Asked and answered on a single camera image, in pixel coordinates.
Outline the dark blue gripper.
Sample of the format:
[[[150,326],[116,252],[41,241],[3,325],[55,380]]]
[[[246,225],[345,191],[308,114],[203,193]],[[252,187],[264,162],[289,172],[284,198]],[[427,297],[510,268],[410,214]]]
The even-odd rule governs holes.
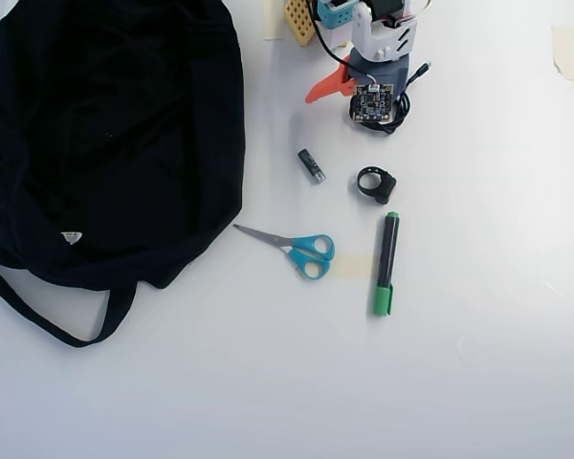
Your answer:
[[[405,91],[409,71],[409,54],[393,61],[371,62],[365,60],[355,48],[352,48],[349,63],[356,67],[356,70],[348,69],[343,63],[340,64],[335,72],[312,87],[305,97],[305,102],[310,104],[336,93],[351,97],[356,92],[356,85],[371,83],[367,74],[375,77],[381,85],[392,85],[395,97]]]

